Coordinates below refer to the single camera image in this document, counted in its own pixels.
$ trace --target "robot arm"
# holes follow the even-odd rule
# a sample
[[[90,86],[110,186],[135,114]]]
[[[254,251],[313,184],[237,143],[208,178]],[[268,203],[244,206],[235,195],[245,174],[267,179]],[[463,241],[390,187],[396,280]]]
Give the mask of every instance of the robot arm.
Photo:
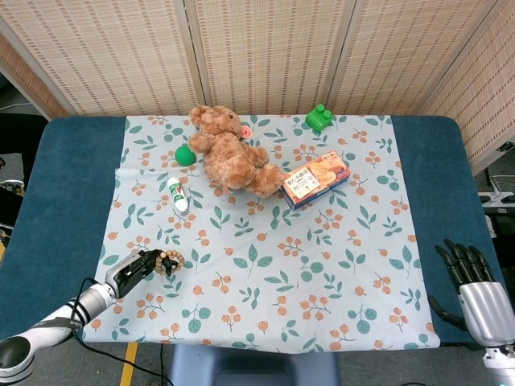
[[[449,314],[429,297],[433,311],[444,321],[468,331],[485,347],[484,365],[496,386],[515,386],[515,314],[504,287],[494,281],[483,253],[445,240],[436,246],[455,287],[464,318]]]
[[[30,376],[34,370],[34,355],[39,349],[70,339],[73,331],[82,329],[110,308],[113,299],[126,296],[154,270],[161,252],[155,249],[131,253],[108,271],[104,284],[92,285],[78,301],[70,300],[29,330],[0,342],[0,384],[17,384]],[[178,263],[166,257],[162,264],[170,275]]]

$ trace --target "blue chair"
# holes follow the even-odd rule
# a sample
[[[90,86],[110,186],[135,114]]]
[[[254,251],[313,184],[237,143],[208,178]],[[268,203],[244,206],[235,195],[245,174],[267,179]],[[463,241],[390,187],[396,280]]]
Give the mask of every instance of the blue chair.
[[[177,344],[169,374],[180,386],[340,386],[332,352],[291,355]]]

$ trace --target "cookie box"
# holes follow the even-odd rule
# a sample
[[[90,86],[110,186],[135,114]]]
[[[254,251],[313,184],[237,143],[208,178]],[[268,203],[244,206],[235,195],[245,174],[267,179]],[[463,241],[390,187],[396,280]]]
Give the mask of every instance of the cookie box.
[[[281,191],[288,205],[296,209],[347,181],[350,174],[338,153],[330,151],[287,173]]]

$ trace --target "black cable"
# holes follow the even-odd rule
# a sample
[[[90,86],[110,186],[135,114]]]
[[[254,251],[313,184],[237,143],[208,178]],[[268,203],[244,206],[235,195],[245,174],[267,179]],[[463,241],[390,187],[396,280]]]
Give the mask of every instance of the black cable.
[[[159,352],[159,360],[161,361],[161,386],[164,386],[164,361],[163,361],[163,348],[164,344],[161,343],[161,350]]]
[[[84,286],[86,284],[86,282],[89,281],[91,282],[92,284],[97,284],[98,281],[96,281],[95,279],[91,278],[91,277],[86,277],[83,281],[82,281],[82,284],[80,285],[80,290],[79,290],[79,293],[77,294],[77,297],[75,298],[75,301],[73,302],[73,309],[72,309],[72,318],[75,316],[75,313],[76,313],[76,309],[77,309],[77,306],[79,305],[79,297],[80,295],[82,294],[82,291],[84,289]],[[163,364],[163,345],[161,345],[161,374],[158,374],[157,372],[152,372],[151,370],[147,370],[145,368],[142,368],[141,366],[138,366],[136,363],[134,362],[130,362],[129,360],[126,360],[126,359],[122,359],[122,358],[118,358],[117,356],[114,356],[114,355],[111,355],[110,353],[108,352],[105,352],[105,351],[102,351],[102,350],[97,350],[96,348],[93,348],[93,347],[90,347],[88,346],[86,343],[84,343],[82,341],[82,338],[79,337],[79,335],[77,334],[77,331],[76,330],[73,330],[73,336],[75,337],[76,341],[83,347],[85,348],[86,350],[89,350],[91,352],[94,352],[96,354],[100,354],[100,355],[105,355],[105,356],[108,356],[109,358],[112,358],[112,359],[115,359],[117,361],[120,361],[120,362],[123,362],[123,363],[127,363],[129,364],[130,366],[132,366],[133,368],[137,368],[138,370],[142,371],[142,372],[146,372],[148,374],[151,374],[153,376],[158,376],[161,378],[161,385],[163,385],[163,381],[164,380],[167,380],[167,382],[170,384],[170,386],[174,386],[174,384],[171,382],[171,380],[164,375],[164,364]]]

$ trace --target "teddy bear head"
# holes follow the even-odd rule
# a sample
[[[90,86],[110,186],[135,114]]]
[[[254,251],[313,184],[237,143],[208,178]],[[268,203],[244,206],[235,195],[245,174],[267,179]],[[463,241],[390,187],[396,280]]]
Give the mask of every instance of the teddy bear head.
[[[241,120],[239,116],[224,106],[196,106],[190,111],[190,118],[201,133],[218,135],[230,132],[241,138]]]

